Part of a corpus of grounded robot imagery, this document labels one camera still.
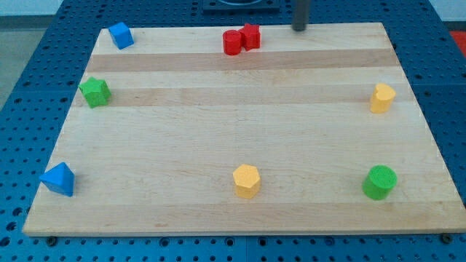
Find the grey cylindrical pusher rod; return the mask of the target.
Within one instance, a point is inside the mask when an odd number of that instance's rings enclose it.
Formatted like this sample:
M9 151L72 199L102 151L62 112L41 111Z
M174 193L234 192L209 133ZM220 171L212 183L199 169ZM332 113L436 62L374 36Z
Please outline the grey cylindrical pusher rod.
M305 31L309 24L310 0L295 0L291 27L294 31Z

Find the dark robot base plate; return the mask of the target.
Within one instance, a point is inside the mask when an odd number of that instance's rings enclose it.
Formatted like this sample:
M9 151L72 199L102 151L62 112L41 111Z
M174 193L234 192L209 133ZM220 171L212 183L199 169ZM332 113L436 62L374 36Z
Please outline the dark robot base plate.
M202 12L277 11L281 0L202 0Z

